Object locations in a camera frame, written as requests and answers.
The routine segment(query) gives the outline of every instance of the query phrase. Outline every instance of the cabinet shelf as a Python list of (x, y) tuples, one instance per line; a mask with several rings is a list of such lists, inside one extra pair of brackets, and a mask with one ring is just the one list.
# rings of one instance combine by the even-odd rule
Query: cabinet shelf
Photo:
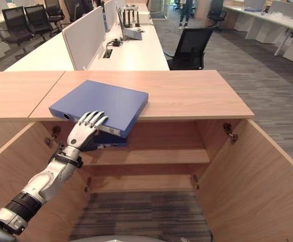
[(95, 176), (93, 193), (192, 190), (190, 175)]

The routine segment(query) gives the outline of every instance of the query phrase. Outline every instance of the wooden cabinet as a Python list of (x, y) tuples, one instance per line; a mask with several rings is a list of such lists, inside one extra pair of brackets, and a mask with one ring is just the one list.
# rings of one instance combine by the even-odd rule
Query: wooden cabinet
[(0, 207), (46, 166), (53, 127), (61, 127), (55, 141), (66, 140), (74, 124), (48, 107), (87, 79), (146, 91), (149, 104), (128, 147), (83, 154), (82, 169), (30, 221), (25, 240), (65, 241), (90, 190), (194, 190), (215, 241), (293, 242), (293, 160), (215, 71), (62, 73), (26, 117), (35, 122), (0, 147)]
[[(41, 172), (57, 145), (43, 142), (49, 133), (40, 122), (31, 122), (0, 148), (0, 208), (7, 205), (29, 179)], [(66, 241), (90, 196), (75, 171), (55, 199), (43, 205), (20, 236), (24, 241)]]

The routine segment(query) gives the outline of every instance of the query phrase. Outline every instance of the blue binder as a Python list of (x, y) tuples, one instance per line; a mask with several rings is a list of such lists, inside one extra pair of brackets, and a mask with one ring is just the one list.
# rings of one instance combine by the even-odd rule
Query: blue binder
[(126, 138), (148, 102), (148, 93), (85, 81), (49, 107), (53, 116), (72, 122), (88, 111), (104, 111), (108, 119), (100, 130)]

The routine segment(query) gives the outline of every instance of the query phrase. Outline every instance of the person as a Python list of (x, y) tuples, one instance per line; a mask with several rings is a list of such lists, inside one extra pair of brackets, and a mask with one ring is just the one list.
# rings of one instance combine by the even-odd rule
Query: person
[(182, 8), (182, 11), (181, 11), (179, 29), (182, 29), (182, 21), (184, 16), (186, 16), (186, 22), (184, 24), (184, 27), (185, 28), (188, 27), (188, 21), (191, 15), (193, 4), (194, 4), (194, 0), (180, 0), (180, 6)]

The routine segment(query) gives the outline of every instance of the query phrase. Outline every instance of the office chair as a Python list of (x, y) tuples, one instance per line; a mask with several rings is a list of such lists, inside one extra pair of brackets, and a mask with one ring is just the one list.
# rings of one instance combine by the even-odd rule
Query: office chair
[[(29, 41), (34, 37), (34, 34), (29, 29), (23, 7), (12, 9), (2, 9), (7, 30), (0, 30), (0, 38), (7, 44), (17, 44)], [(22, 48), (22, 54), (16, 55), (15, 59), (20, 59), (27, 54), (26, 49)]]
[(167, 60), (170, 70), (202, 70), (204, 50), (215, 27), (184, 29), (174, 56)]
[(46, 42), (43, 34), (47, 32), (51, 32), (53, 30), (49, 20), (47, 19), (47, 15), (45, 13), (44, 5), (35, 5), (30, 7), (25, 7), (26, 16), (29, 21), (29, 28), (33, 32), (33, 34), (41, 35), (43, 41), (36, 44), (35, 47)]
[(92, 0), (83, 0), (83, 3), (88, 12), (94, 9), (94, 6), (92, 5)]
[(88, 13), (82, 0), (64, 0), (70, 16), (70, 22), (81, 18), (83, 14)]
[(208, 19), (212, 20), (214, 23), (212, 26), (215, 26), (217, 30), (221, 31), (221, 29), (217, 26), (218, 22), (224, 21), (227, 15), (226, 11), (222, 10), (223, 0), (212, 0), (211, 9), (208, 14)]
[(180, 10), (180, 0), (174, 0), (175, 6), (173, 7), (173, 11)]
[(49, 16), (48, 19), (51, 23), (54, 23), (56, 26), (56, 31), (50, 32), (50, 37), (52, 37), (52, 34), (57, 34), (61, 32), (61, 29), (59, 28), (57, 23), (65, 19), (65, 15), (60, 7), (59, 0), (44, 0), (44, 2), (46, 13)]

